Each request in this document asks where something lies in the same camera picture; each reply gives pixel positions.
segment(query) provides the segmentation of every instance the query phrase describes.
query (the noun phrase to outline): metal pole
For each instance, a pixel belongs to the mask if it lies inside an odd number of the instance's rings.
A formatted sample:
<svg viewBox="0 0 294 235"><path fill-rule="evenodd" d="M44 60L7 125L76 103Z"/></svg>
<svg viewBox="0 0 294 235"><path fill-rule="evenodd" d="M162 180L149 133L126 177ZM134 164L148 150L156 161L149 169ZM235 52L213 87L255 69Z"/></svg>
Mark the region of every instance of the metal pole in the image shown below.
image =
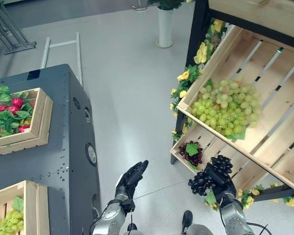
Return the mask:
<svg viewBox="0 0 294 235"><path fill-rule="evenodd" d="M137 0L137 6L132 6L134 11L145 11L147 6L142 6L141 0Z"/></svg>

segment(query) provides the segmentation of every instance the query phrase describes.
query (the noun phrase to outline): bunch of green grapes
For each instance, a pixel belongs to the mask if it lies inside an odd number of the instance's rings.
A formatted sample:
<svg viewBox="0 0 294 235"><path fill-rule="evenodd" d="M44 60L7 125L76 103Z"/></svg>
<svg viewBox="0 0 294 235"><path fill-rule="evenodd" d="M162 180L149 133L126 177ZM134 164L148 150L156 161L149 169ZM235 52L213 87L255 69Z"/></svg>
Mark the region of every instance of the bunch of green grapes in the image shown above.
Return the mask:
<svg viewBox="0 0 294 235"><path fill-rule="evenodd" d="M0 235L14 235L24 228L23 213L12 210L0 219Z"/></svg>
<svg viewBox="0 0 294 235"><path fill-rule="evenodd" d="M241 134L244 126L256 127L261 105L260 93L241 79L222 80L199 89L192 114L224 136Z"/></svg>

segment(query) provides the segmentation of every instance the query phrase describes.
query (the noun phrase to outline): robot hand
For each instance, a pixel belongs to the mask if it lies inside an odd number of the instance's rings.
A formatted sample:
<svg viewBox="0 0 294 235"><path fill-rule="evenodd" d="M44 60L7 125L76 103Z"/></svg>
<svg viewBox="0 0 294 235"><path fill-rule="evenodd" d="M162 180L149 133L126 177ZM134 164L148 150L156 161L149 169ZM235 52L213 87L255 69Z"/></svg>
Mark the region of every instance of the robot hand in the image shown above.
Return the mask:
<svg viewBox="0 0 294 235"><path fill-rule="evenodd" d="M143 178L142 174L147 166L147 160L132 166L119 180L116 187L116 197L118 194L125 192L129 199L133 199L135 188L138 182Z"/></svg>

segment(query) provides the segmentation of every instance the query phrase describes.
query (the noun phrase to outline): gray machine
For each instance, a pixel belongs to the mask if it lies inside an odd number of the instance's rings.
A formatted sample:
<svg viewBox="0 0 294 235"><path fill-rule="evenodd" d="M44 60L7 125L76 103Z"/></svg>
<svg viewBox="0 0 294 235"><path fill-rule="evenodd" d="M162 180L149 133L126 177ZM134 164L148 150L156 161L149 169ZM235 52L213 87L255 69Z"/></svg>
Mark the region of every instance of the gray machine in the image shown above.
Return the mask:
<svg viewBox="0 0 294 235"><path fill-rule="evenodd" d="M51 235L87 234L100 212L92 109L68 65L0 79L11 92L42 88L54 101L49 142L0 156L0 189L23 180L48 186Z"/></svg>

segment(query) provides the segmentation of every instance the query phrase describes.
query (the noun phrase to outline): artificial yellow flower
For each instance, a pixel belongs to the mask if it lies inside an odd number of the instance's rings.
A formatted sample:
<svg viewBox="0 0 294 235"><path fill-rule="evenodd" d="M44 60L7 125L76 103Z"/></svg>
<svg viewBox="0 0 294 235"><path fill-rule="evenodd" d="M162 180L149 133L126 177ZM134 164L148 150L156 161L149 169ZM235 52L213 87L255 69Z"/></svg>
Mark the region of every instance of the artificial yellow flower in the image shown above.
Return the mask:
<svg viewBox="0 0 294 235"><path fill-rule="evenodd" d="M223 21L215 19L211 29L213 28L216 32L220 32L223 26Z"/></svg>
<svg viewBox="0 0 294 235"><path fill-rule="evenodd" d="M253 188L253 189L251 190L251 193L254 194L255 196L257 196L257 195L260 194L260 192L259 192L257 189L255 189L255 188Z"/></svg>
<svg viewBox="0 0 294 235"><path fill-rule="evenodd" d="M175 88L172 89L171 94L173 94L174 92L176 92Z"/></svg>
<svg viewBox="0 0 294 235"><path fill-rule="evenodd" d="M289 202L286 203L286 205L289 207L294 207L294 198L291 198Z"/></svg>
<svg viewBox="0 0 294 235"><path fill-rule="evenodd" d="M187 132L187 127L183 126L182 132L185 134Z"/></svg>
<svg viewBox="0 0 294 235"><path fill-rule="evenodd" d="M180 92L180 98L183 98L187 95L187 91L181 91Z"/></svg>
<svg viewBox="0 0 294 235"><path fill-rule="evenodd" d="M242 189L237 190L236 195L238 197L241 197L243 195L243 190Z"/></svg>
<svg viewBox="0 0 294 235"><path fill-rule="evenodd" d="M177 77L177 80L180 82L182 80L186 80L190 75L190 72L189 71L185 71L184 73L182 73L181 75L179 75Z"/></svg>
<svg viewBox="0 0 294 235"><path fill-rule="evenodd" d="M207 49L208 47L204 42L202 42L199 46L196 56L194 57L196 64L205 63L207 61Z"/></svg>
<svg viewBox="0 0 294 235"><path fill-rule="evenodd" d="M278 183L269 183L270 187L278 187Z"/></svg>
<svg viewBox="0 0 294 235"><path fill-rule="evenodd" d="M255 199L251 196L249 196L246 200L247 204L249 204L249 205L252 204L254 201L255 201Z"/></svg>

